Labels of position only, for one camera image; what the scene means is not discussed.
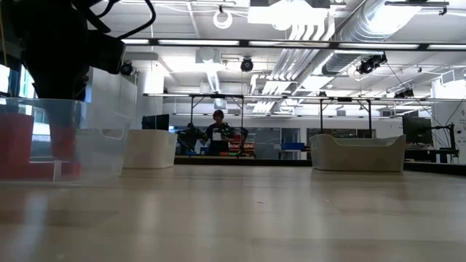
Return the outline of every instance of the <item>ceiling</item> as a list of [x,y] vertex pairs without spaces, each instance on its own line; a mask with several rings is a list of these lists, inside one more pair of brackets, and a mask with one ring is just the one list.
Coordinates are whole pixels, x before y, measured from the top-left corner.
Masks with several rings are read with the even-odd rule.
[[[347,6],[339,9],[336,13],[336,24],[340,23],[348,14],[356,8],[361,0],[346,0]],[[466,10],[466,1],[450,0],[449,13],[463,13]],[[100,13],[106,6],[101,2],[93,7],[95,13]],[[248,1],[237,1],[237,7],[231,9],[247,15]],[[194,12],[192,17],[189,8]],[[138,38],[188,38],[188,39],[287,39],[290,31],[278,31],[271,25],[257,25],[247,22],[246,17],[233,16],[233,23],[227,29],[217,28],[213,24],[214,12],[218,9],[213,6],[199,6],[193,4],[171,4],[162,6],[156,4],[157,19],[154,24],[132,36]],[[450,15],[439,16],[415,15],[406,26],[392,35],[388,41],[439,41],[439,42],[466,42],[466,31],[458,26],[466,23],[466,16]],[[111,35],[117,36],[128,32],[149,19],[149,9],[144,4],[116,4],[112,11],[103,18],[103,22],[111,29]],[[165,85],[173,90],[183,86],[199,86],[200,82],[206,81],[207,76],[203,72],[190,69],[194,64],[195,47],[128,47],[127,52],[155,52],[165,62],[170,77],[165,79]],[[280,57],[280,49],[221,49],[222,60],[227,62],[226,71],[218,72],[221,82],[244,82],[249,83],[253,74],[262,71],[271,71]],[[251,56],[254,62],[254,71],[242,73],[240,63],[242,57]],[[428,96],[430,94],[430,80],[437,77],[431,72],[444,72],[448,66],[466,65],[466,52],[387,52],[387,59],[392,65],[393,71],[402,81],[414,79],[414,90],[416,96]],[[382,66],[374,71],[374,74],[359,80],[359,76],[353,75],[354,68],[347,72],[348,77],[335,78],[330,84],[333,86],[329,92],[333,95],[357,95],[364,90],[371,95],[384,92],[386,89],[396,87],[400,80],[394,76],[392,70]]]

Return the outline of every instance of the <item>white ceiling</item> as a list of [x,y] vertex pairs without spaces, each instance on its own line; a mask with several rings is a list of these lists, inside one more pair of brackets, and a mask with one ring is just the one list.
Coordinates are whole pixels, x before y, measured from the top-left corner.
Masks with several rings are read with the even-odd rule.
[[[347,0],[347,8],[341,11],[340,16],[348,14],[361,0]],[[466,1],[450,0],[450,12],[466,9]],[[95,13],[103,11],[106,2],[101,2],[93,7]],[[234,16],[233,24],[225,30],[219,29],[213,24],[213,12],[194,13],[194,23],[198,28],[198,35],[194,29],[186,5],[170,5],[171,8],[185,12],[174,11],[166,7],[155,6],[157,19],[152,27],[132,37],[154,37],[154,38],[203,38],[203,39],[285,39],[287,32],[277,31],[270,25],[254,25],[247,23],[247,18]],[[194,11],[216,10],[216,7],[192,6]],[[246,12],[246,8],[237,9]],[[149,9],[144,4],[116,4],[112,11],[103,18],[103,22],[113,31],[111,35],[117,36],[128,32],[149,19]],[[466,24],[466,17],[447,15],[416,15],[407,26],[400,29],[388,41],[441,41],[441,42],[466,42],[466,31],[462,26]],[[197,48],[175,48],[175,47],[128,47],[127,52],[156,52],[166,63],[167,67],[174,71],[171,73],[171,81],[168,79],[166,85],[174,87],[199,86],[201,81],[207,77],[202,72],[186,72],[189,65],[194,64],[194,54]],[[219,72],[218,76],[222,82],[245,82],[249,83],[252,74],[240,72],[240,61],[243,56],[251,56],[255,71],[270,71],[280,57],[279,49],[221,49],[223,56],[228,57],[228,71]],[[393,69],[401,81],[414,79],[421,73],[417,73],[415,65],[432,65],[423,68],[423,72],[431,71],[437,66],[466,65],[466,52],[388,52],[387,58],[390,64],[397,65]],[[388,67],[377,69],[375,74],[362,81],[356,81],[349,70],[347,78],[336,78],[331,83],[334,90],[345,90],[346,93],[355,93],[359,89],[380,92],[399,84]],[[415,82],[416,95],[429,95],[430,83],[425,75]]]

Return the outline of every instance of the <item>blue object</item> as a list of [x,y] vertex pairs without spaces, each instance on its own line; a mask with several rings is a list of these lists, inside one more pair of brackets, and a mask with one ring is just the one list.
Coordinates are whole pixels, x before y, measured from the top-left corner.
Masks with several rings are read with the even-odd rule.
[[304,143],[282,143],[282,150],[304,150]]

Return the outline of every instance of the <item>security camera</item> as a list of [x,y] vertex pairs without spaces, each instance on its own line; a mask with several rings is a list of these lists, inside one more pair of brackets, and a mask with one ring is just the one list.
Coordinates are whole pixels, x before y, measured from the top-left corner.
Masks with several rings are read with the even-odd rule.
[[243,72],[250,72],[254,68],[253,61],[250,57],[244,57],[241,62],[241,71]]
[[135,68],[133,68],[131,61],[125,61],[123,62],[123,65],[120,68],[119,72],[123,76],[132,76],[136,72],[136,70]]

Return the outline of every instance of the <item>computer screen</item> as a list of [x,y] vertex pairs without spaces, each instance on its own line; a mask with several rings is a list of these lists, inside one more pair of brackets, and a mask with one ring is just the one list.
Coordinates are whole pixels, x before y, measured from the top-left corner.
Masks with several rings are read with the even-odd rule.
[[167,130],[170,126],[170,115],[143,116],[143,129]]
[[403,116],[403,134],[407,143],[433,144],[430,119]]

